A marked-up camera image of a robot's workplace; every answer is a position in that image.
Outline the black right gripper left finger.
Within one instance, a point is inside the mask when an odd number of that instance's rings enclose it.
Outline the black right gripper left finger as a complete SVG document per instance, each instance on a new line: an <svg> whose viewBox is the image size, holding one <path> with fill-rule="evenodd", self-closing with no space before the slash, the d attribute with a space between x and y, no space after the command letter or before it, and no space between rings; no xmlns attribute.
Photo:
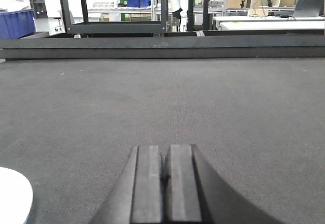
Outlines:
<svg viewBox="0 0 325 224"><path fill-rule="evenodd" d="M162 223L162 194L158 146L135 146L90 223Z"/></svg>

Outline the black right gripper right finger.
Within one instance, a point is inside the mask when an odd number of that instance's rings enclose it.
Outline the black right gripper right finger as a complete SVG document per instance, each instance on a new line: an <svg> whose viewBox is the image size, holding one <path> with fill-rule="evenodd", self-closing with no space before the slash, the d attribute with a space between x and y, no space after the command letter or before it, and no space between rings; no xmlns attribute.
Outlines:
<svg viewBox="0 0 325 224"><path fill-rule="evenodd" d="M171 145L165 159L167 223L279 223L236 192L195 145Z"/></svg>

